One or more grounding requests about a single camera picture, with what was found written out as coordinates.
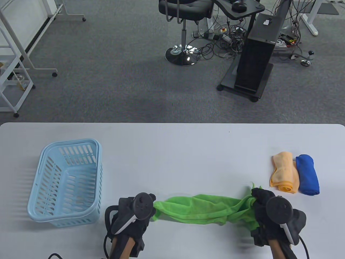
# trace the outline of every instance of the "computer case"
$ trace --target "computer case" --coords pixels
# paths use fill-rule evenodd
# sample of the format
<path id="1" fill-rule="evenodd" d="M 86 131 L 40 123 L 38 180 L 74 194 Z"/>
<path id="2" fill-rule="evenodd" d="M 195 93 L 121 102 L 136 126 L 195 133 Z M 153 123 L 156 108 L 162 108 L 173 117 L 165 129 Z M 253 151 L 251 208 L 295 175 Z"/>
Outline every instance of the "computer case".
<path id="1" fill-rule="evenodd" d="M 281 18 L 260 13 L 241 54 L 235 87 L 256 92 L 274 50 L 280 32 Z"/>

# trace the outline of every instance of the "white metal rack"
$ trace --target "white metal rack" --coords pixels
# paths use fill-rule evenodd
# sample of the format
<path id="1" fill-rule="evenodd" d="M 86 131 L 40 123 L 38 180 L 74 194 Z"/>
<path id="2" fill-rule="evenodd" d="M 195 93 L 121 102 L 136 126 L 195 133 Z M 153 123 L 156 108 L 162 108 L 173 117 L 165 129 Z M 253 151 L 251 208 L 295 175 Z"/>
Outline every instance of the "white metal rack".
<path id="1" fill-rule="evenodd" d="M 44 27 L 42 32 L 40 33 L 37 40 L 34 42 L 33 46 L 30 48 L 30 51 L 26 53 L 25 49 L 23 48 L 22 44 L 20 43 L 19 39 L 17 38 L 16 34 L 14 33 L 11 25 L 8 23 L 6 17 L 4 16 L 1 8 L 0 8 L 0 20 L 4 24 L 5 28 L 7 29 L 9 35 L 13 39 L 15 45 L 19 49 L 22 57 L 24 58 L 23 62 L 26 64 L 26 70 L 29 70 L 30 74 L 35 75 L 52 75 L 53 77 L 58 76 L 58 70 L 56 68 L 36 68 L 30 60 L 30 55 L 32 51 L 37 46 L 37 43 L 40 41 L 44 33 L 47 31 L 48 27 L 51 23 L 58 18 L 59 20 L 75 20 L 81 19 L 82 21 L 86 21 L 84 15 L 71 15 L 67 12 L 64 0 L 61 0 L 62 4 L 59 5 L 58 9 L 54 13 L 54 15 L 49 16 L 50 20 L 47 25 Z M 15 72 L 23 73 L 23 68 L 16 68 L 14 69 Z"/>
<path id="2" fill-rule="evenodd" d="M 9 38 L 7 37 L 7 35 L 4 33 L 3 28 L 0 26 L 0 31 L 2 33 L 2 35 L 4 36 L 5 40 L 7 41 L 8 45 L 5 46 L 0 46 L 0 48 L 2 49 L 11 49 L 13 52 L 13 55 L 0 55 L 0 62 L 2 62 L 3 64 L 5 64 L 6 69 L 5 71 L 2 73 L 2 75 L 0 76 L 0 97 L 5 101 L 5 103 L 7 104 L 7 107 L 0 107 L 0 112 L 14 112 L 14 117 L 18 118 L 19 114 L 18 114 L 18 110 L 21 107 L 21 105 L 23 104 L 24 100 L 26 99 L 26 97 L 28 96 L 30 90 L 33 88 L 35 89 L 35 85 L 33 84 L 28 72 L 26 71 L 23 63 L 20 61 L 19 56 L 16 54 L 16 51 L 13 47 L 13 45 L 11 44 L 11 41 L 9 40 Z M 19 63 L 24 75 L 25 75 L 25 80 L 24 82 L 20 82 L 18 80 L 18 77 L 15 73 L 15 67 L 17 66 L 17 64 Z M 7 78 L 10 76 L 11 73 L 14 73 L 14 78 L 16 80 L 8 80 Z M 22 86 L 22 83 L 25 83 L 27 85 L 27 87 L 24 89 Z M 7 99 L 7 97 L 5 96 L 5 89 L 7 87 L 17 87 L 18 88 L 18 92 L 21 91 L 21 89 L 18 87 L 18 85 L 24 90 L 22 96 L 20 97 L 19 101 L 17 102 L 16 105 L 12 105 L 11 102 Z"/>

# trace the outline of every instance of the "desk surface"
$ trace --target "desk surface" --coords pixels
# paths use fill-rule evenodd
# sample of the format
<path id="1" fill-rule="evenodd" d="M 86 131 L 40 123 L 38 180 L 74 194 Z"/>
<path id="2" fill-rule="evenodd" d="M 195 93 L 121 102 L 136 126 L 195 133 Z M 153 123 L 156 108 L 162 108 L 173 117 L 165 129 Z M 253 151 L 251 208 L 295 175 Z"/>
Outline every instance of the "desk surface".
<path id="1" fill-rule="evenodd" d="M 308 124 L 64 124 L 7 123 L 0 127 L 0 258 L 104 258 L 103 215 L 91 225 L 57 229 L 35 223 L 26 205 L 41 150 L 49 143 L 95 138 L 103 147 L 102 214 L 119 197 L 151 192 L 158 200 L 199 193 L 241 198 L 252 182 L 269 189 L 271 156 L 290 151 L 314 158 L 320 195 L 287 194 L 307 215 L 301 236 L 310 258 L 343 253 L 345 128 Z M 152 222 L 140 259 L 271 258 L 234 224 Z M 305 258 L 301 244 L 293 247 Z"/>
<path id="2" fill-rule="evenodd" d="M 244 0 L 244 3 L 247 6 L 247 10 L 242 13 L 234 12 L 231 9 L 232 4 L 228 0 L 213 0 L 213 2 L 219 6 L 219 8 L 227 17 L 232 20 L 239 20 L 241 18 L 263 12 L 265 10 L 265 7 L 255 0 Z"/>

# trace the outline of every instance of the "power strip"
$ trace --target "power strip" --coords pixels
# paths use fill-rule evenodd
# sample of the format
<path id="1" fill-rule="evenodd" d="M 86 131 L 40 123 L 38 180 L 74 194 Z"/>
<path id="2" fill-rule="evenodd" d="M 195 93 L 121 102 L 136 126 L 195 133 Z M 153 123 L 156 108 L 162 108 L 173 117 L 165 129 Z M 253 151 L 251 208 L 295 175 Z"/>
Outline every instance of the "power strip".
<path id="1" fill-rule="evenodd" d="M 221 38 L 222 38 L 223 40 L 225 40 L 226 42 L 231 43 L 231 39 L 230 39 L 229 36 L 223 34 Z"/>

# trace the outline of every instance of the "blue towel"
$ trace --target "blue towel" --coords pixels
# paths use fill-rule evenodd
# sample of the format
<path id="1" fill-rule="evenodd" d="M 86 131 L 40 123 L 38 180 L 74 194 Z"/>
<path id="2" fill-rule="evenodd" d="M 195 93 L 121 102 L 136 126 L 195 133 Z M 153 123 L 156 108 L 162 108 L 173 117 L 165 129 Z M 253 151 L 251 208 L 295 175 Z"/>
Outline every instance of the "blue towel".
<path id="1" fill-rule="evenodd" d="M 308 155 L 297 156 L 296 167 L 299 174 L 299 191 L 306 195 L 319 194 L 320 186 L 313 159 Z"/>

